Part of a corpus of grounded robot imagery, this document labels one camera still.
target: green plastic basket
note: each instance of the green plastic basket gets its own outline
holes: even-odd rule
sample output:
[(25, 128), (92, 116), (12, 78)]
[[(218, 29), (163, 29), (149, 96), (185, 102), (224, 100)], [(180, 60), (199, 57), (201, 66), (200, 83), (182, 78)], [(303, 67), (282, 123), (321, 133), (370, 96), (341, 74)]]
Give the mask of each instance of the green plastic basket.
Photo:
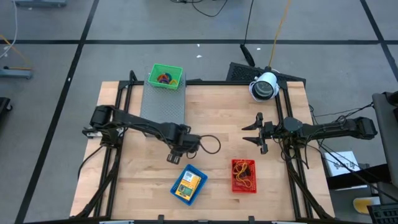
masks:
[[(157, 81), (157, 77), (161, 74), (164, 73), (169, 73), (172, 76), (173, 80), (177, 81), (177, 84), (165, 84), (165, 83), (159, 83)], [(148, 82), (156, 87), (162, 87), (162, 88), (168, 88), (171, 90), (176, 90), (178, 88), (178, 85), (180, 84), (180, 79), (182, 75), (182, 68), (180, 67), (174, 67), (170, 65), (162, 65), (162, 64), (154, 64), (154, 67), (152, 68), (152, 71), (149, 75)]]

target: red basket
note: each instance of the red basket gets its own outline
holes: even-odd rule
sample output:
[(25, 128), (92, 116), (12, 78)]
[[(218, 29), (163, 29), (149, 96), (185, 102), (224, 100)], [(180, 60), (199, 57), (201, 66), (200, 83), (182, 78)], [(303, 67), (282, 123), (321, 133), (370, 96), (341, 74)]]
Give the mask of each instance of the red basket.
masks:
[[(236, 179), (236, 175), (234, 175), (234, 167), (237, 162), (246, 162), (248, 164), (248, 168), (250, 170), (250, 175), (243, 177), (242, 179), (250, 180), (251, 186), (246, 187), (244, 183), (238, 181)], [(231, 168), (231, 177), (232, 177), (232, 192), (235, 193), (257, 193), (257, 184), (256, 184), (256, 166), (254, 160), (251, 159), (233, 159), (232, 160), (232, 168)]]

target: wooden tabletop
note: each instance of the wooden tabletop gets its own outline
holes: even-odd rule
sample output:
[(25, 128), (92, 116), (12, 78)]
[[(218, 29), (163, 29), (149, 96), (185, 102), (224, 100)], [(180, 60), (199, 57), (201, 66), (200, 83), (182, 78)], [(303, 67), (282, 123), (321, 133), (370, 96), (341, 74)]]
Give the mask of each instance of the wooden tabletop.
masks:
[[(288, 86), (294, 117), (312, 124), (303, 83), (292, 82)], [(117, 87), (118, 82), (103, 82), (98, 105), (113, 105)], [(139, 115), (141, 100), (142, 86), (133, 86), (131, 114)], [(281, 102), (286, 116), (283, 93)], [(253, 143), (242, 140), (245, 136), (258, 136), (258, 131), (241, 130), (254, 122), (257, 112), (263, 113), (264, 121), (277, 124), (275, 100), (257, 103), (247, 86), (187, 86), (186, 124), (192, 127), (193, 134), (217, 136), (222, 143), (221, 151), (211, 155), (200, 149), (196, 158), (183, 156), (180, 164), (174, 165), (166, 161), (170, 150), (164, 143), (129, 129), (124, 138), (112, 219), (156, 220), (162, 214), (166, 220), (247, 220), (250, 215), (256, 220), (294, 220), (288, 174), (280, 158), (280, 147), (273, 140), (267, 140), (269, 152), (261, 155)], [(85, 157), (97, 149), (99, 143), (100, 139), (89, 139)], [(209, 151), (218, 147), (210, 138), (204, 138), (203, 144)], [(310, 144), (318, 146), (315, 141)], [(81, 170), (71, 215), (80, 212), (97, 190), (104, 154), (105, 150), (99, 152)], [(231, 160), (234, 158), (256, 161), (256, 194), (232, 193)], [(310, 169), (305, 169), (308, 188), (325, 211), (334, 215), (319, 152), (308, 148), (308, 161)], [(190, 207), (170, 193), (187, 164), (208, 176)], [(305, 217), (302, 194), (299, 189), (297, 192), (301, 214)], [(104, 194), (102, 215), (107, 198), (108, 191)]]

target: white camera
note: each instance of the white camera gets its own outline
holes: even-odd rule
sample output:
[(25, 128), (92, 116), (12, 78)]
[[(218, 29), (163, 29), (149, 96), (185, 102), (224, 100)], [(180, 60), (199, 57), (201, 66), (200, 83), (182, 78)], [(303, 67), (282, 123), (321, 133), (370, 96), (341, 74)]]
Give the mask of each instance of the white camera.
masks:
[(260, 77), (255, 77), (249, 85), (249, 91), (257, 102), (272, 99), (279, 92), (276, 76), (272, 72), (266, 72)]

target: blue box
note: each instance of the blue box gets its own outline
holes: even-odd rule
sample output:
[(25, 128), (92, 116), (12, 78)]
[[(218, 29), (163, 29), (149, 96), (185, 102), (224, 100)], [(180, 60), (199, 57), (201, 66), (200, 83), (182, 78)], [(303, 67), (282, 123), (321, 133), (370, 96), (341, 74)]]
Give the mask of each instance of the blue box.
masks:
[[(184, 176), (185, 171), (190, 171), (193, 172), (194, 174), (198, 175), (201, 179), (200, 182), (198, 184), (198, 187), (196, 189), (196, 191), (193, 193), (191, 200), (185, 200), (184, 198), (179, 197), (178, 195), (175, 194), (175, 191), (178, 188), (178, 185), (180, 184), (182, 177)], [(176, 196), (178, 199), (180, 199), (183, 203), (186, 203), (188, 206), (191, 206), (191, 204), (193, 203), (193, 201), (195, 201), (195, 198), (198, 196), (198, 194), (200, 193), (201, 188), (204, 186), (204, 184), (207, 181), (207, 175), (200, 172), (200, 170), (196, 169), (193, 165), (188, 164), (185, 169), (182, 171), (180, 177), (177, 179), (177, 181), (175, 181), (173, 187), (170, 189), (170, 193), (174, 196)]]

